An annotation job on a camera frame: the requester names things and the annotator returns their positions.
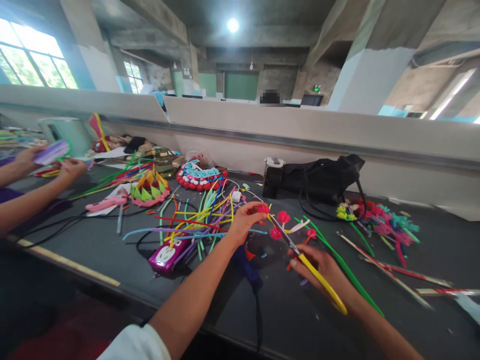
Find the green door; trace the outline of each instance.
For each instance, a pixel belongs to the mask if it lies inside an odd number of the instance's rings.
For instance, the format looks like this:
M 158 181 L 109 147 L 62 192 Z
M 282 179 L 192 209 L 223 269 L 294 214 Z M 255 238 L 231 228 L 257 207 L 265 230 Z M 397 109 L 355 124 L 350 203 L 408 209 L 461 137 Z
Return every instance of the green door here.
M 225 97 L 229 99 L 256 100 L 259 74 L 257 72 L 226 72 Z

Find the glue gun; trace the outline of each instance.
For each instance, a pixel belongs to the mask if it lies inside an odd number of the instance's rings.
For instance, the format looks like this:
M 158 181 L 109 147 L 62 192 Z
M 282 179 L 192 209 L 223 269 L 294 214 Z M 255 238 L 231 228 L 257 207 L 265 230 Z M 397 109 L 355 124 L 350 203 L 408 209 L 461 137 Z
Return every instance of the glue gun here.
M 89 204 L 85 206 L 85 209 L 87 209 L 91 213 L 95 213 L 97 211 L 109 208 L 111 206 L 126 204 L 127 200 L 128 200 L 127 195 L 117 195 L 117 196 L 103 199 L 102 201 L 96 202 L 94 204 Z

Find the stick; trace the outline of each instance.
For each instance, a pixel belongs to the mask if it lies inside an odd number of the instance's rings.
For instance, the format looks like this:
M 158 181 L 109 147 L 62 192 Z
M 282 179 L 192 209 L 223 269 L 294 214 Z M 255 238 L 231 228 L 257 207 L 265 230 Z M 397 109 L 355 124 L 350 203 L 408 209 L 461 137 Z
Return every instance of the stick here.
M 359 255 L 360 259 L 362 259 L 363 261 L 367 262 L 367 263 L 370 263 L 370 264 L 373 264 L 372 261 L 370 261 L 370 259 L 367 259 L 366 257 L 364 256 L 361 256 Z M 427 282 L 430 282 L 430 283 L 434 283 L 434 284 L 438 284 L 438 285 L 441 285 L 441 286 L 444 286 L 446 288 L 451 288 L 452 287 L 452 284 L 449 283 L 448 281 L 445 281 L 445 280 L 442 280 L 442 279 L 439 279 L 439 278 L 436 278 L 436 277 L 431 277 L 431 276 L 427 276 L 427 275 L 423 275 L 419 272 L 415 272 L 415 271 L 411 271 L 411 270 L 406 270 L 404 268 L 401 268 L 401 267 L 397 267 L 397 266 L 393 266 L 393 265 L 390 265 L 390 264 L 387 264 L 385 262 L 381 262 L 381 261 L 377 261 L 380 265 L 382 265 L 385 269 L 388 269 L 388 270 L 393 270 L 397 273 L 401 273 L 401 274 L 405 274 L 405 275 L 408 275 L 408 276 L 411 276 L 411 277 L 414 277 L 414 278 L 417 278 L 417 279 L 421 279 L 421 280 L 424 280 L 424 281 L 427 281 Z
M 372 261 L 372 263 L 379 268 L 384 274 L 386 274 L 389 278 L 395 280 L 395 282 L 400 285 L 403 289 L 408 291 L 414 298 L 417 300 L 420 304 L 422 304 L 425 308 L 427 309 L 432 309 L 433 307 L 430 306 L 428 302 L 426 302 L 424 299 L 422 299 L 415 291 L 413 291 L 411 288 L 409 288 L 407 285 L 405 285 L 400 279 L 398 279 L 395 275 L 393 275 L 391 272 L 385 270 L 382 265 L 379 264 L 378 261 L 370 257 L 365 251 L 363 251 L 361 248 L 359 248 L 357 245 L 355 245 L 353 242 L 351 242 L 348 238 L 346 238 L 341 232 L 337 231 L 336 234 L 341 237 L 343 240 L 345 240 L 347 243 L 349 243 L 352 247 L 354 247 L 358 252 L 363 254 L 367 259 Z

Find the red flower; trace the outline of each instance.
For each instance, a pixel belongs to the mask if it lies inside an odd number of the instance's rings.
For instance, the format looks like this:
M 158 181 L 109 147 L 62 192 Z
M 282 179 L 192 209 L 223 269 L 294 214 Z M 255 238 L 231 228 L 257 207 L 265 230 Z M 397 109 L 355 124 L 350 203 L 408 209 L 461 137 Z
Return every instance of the red flower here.
M 256 211 L 258 213 L 265 213 L 265 214 L 269 214 L 270 213 L 270 208 L 267 204 L 262 204 L 262 205 L 259 205 L 257 208 L 256 208 Z
M 291 217 L 287 214 L 286 211 L 280 211 L 276 216 L 276 219 L 279 223 L 286 224 L 290 221 Z
M 315 231 L 315 229 L 307 229 L 306 230 L 306 236 L 308 236 L 309 238 L 312 238 L 312 239 L 316 239 L 317 238 L 317 232 Z
M 276 227 L 270 230 L 270 236 L 273 240 L 279 240 L 282 237 L 282 233 Z

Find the concrete pillar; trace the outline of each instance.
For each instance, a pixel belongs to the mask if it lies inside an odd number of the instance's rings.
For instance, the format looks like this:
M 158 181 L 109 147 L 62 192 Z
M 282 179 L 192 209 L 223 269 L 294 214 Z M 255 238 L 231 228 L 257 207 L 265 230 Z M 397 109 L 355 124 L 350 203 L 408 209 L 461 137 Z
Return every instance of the concrete pillar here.
M 180 47 L 180 62 L 183 77 L 183 93 L 185 95 L 200 95 L 199 61 L 195 46 Z
M 445 0 L 370 0 L 328 110 L 377 115 Z
M 217 99 L 222 99 L 225 97 L 224 94 L 224 80 L 225 80 L 225 73 L 217 72 L 216 74 L 216 97 Z
M 120 92 L 91 0 L 60 0 L 78 50 L 98 91 Z

